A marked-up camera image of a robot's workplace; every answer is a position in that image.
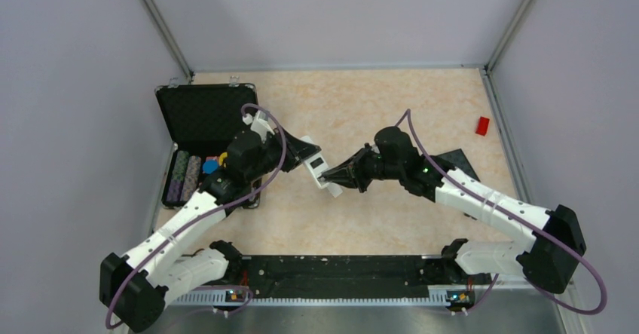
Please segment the white remote control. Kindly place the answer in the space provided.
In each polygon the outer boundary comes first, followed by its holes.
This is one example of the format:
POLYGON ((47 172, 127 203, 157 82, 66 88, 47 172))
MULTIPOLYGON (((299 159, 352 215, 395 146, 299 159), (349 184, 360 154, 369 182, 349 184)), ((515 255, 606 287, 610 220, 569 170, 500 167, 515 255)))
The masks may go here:
POLYGON ((319 189, 327 189, 329 187, 330 183, 321 178, 322 174, 330 169, 330 165, 323 156, 322 150, 304 159, 303 164, 319 189))

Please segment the white battery cover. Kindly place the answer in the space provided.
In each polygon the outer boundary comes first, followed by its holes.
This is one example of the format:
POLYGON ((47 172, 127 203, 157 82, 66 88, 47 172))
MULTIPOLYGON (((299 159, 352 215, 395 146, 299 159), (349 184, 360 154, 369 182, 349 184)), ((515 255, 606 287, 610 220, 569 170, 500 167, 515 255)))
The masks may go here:
POLYGON ((326 189, 328 190, 328 192, 331 194, 333 198, 337 198, 343 193, 342 187, 334 183, 329 183, 326 189))

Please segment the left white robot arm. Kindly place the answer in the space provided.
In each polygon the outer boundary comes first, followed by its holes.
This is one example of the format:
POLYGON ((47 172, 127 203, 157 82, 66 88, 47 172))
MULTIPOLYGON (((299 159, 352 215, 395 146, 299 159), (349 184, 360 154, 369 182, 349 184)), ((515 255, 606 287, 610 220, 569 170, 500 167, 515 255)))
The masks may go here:
POLYGON ((208 175, 190 200, 161 228, 124 255, 111 253, 101 263, 99 300, 112 317, 134 332, 148 329, 164 309, 196 287, 215 280, 233 283, 241 275, 240 256, 221 242, 189 259, 185 251, 215 224, 243 205, 254 181, 278 170, 289 172, 321 148, 285 130, 261 135, 238 133, 226 149, 223 165, 208 175))

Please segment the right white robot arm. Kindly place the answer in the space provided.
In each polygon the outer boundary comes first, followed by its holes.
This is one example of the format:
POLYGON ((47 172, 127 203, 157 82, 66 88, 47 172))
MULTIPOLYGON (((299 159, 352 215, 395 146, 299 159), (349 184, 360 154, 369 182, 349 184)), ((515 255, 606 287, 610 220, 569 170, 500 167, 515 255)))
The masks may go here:
POLYGON ((509 237, 504 242, 457 239, 442 273, 452 283, 471 274, 519 274, 550 293, 563 293, 586 250, 576 213, 564 205, 535 206, 493 190, 459 167, 419 153, 406 132, 385 127, 322 181, 365 192, 374 180, 396 180, 412 195, 460 210, 509 237))

